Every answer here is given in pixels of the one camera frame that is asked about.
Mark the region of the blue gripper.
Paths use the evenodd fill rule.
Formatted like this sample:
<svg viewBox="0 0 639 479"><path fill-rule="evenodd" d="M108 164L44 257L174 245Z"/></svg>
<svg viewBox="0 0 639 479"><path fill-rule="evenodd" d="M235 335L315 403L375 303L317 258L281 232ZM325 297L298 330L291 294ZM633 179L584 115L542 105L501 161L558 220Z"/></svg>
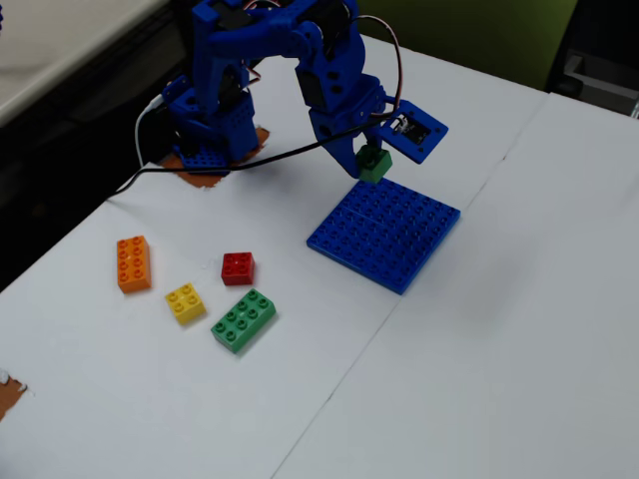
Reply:
<svg viewBox="0 0 639 479"><path fill-rule="evenodd" d="M356 134L333 135L362 126L366 143L381 148L380 128L386 107L386 91L380 79L363 71L364 58L302 59L296 75L305 104L322 147L354 179L360 167L353 149Z"/></svg>

